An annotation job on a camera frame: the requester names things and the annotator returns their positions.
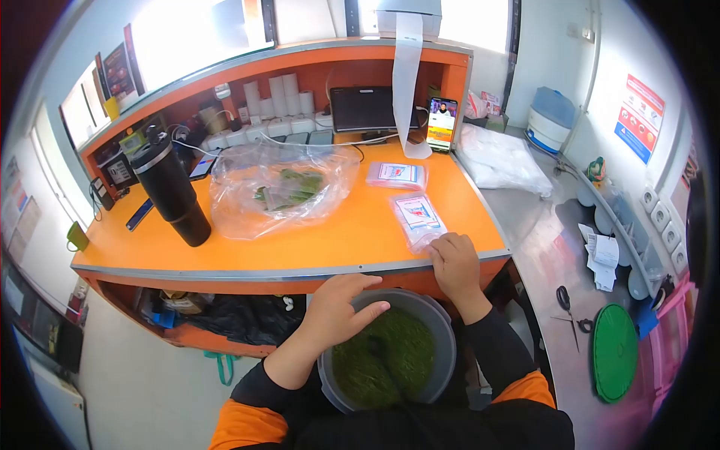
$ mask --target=person's left hand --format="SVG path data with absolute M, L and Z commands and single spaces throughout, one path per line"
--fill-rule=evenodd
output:
M 347 341 L 390 309 L 388 302 L 375 302 L 355 313 L 350 301 L 366 287 L 382 281 L 380 276 L 335 275 L 312 296 L 305 318 L 296 333 L 318 354 Z

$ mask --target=green vegetable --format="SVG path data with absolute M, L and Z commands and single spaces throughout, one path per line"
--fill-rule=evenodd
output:
M 368 336 L 385 341 L 390 372 L 406 398 L 416 398 L 433 370 L 435 343 L 421 321 L 399 309 L 384 312 L 352 339 L 333 347 L 333 375 L 343 393 L 363 408 L 384 408 L 400 400 L 387 372 L 368 352 Z
M 291 168 L 284 168 L 280 171 L 280 185 L 274 188 L 277 192 L 282 192 L 284 198 L 280 197 L 284 204 L 274 207 L 272 210 L 283 210 L 285 208 L 293 207 L 298 204 L 305 203 L 307 200 L 313 198 L 322 187 L 323 175 L 316 171 L 304 171 L 296 172 Z M 267 186 L 263 186 L 255 191 L 253 198 L 266 204 L 265 209 L 268 209 L 267 202 L 269 193 L 266 191 Z M 273 198 L 274 204 L 278 204 L 278 198 Z

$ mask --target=teal bag strap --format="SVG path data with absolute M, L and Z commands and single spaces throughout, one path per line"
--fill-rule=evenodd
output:
M 215 358 L 217 360 L 217 375 L 220 378 L 220 382 L 225 386 L 230 386 L 233 383 L 233 361 L 240 359 L 239 356 L 235 355 L 224 355 L 221 353 L 215 353 L 214 351 L 204 351 L 203 355 L 205 358 Z M 225 367 L 222 366 L 222 357 L 228 362 L 228 380 L 225 381 Z

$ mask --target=computer monitor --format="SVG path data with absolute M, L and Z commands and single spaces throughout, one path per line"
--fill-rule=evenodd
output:
M 371 132 L 395 129 L 391 86 L 354 86 L 330 89 L 335 132 Z M 410 129 L 420 127 L 413 107 Z

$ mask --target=scissors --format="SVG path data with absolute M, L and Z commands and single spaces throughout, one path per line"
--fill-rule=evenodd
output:
M 560 320 L 569 320 L 570 325 L 572 326 L 572 335 L 575 337 L 575 347 L 577 348 L 577 352 L 580 353 L 580 344 L 577 343 L 577 331 L 575 331 L 575 317 L 572 315 L 572 311 L 570 310 L 570 296 L 567 293 L 567 289 L 565 286 L 560 286 L 557 288 L 557 291 L 555 292 L 555 295 L 557 296 L 557 302 L 560 304 L 560 307 L 567 311 L 567 314 L 570 315 L 570 319 L 567 318 L 559 318 L 554 317 L 555 319 Z M 577 321 L 578 326 L 580 326 L 580 330 L 583 333 L 589 333 L 593 330 L 593 322 L 592 320 L 588 319 L 582 319 Z

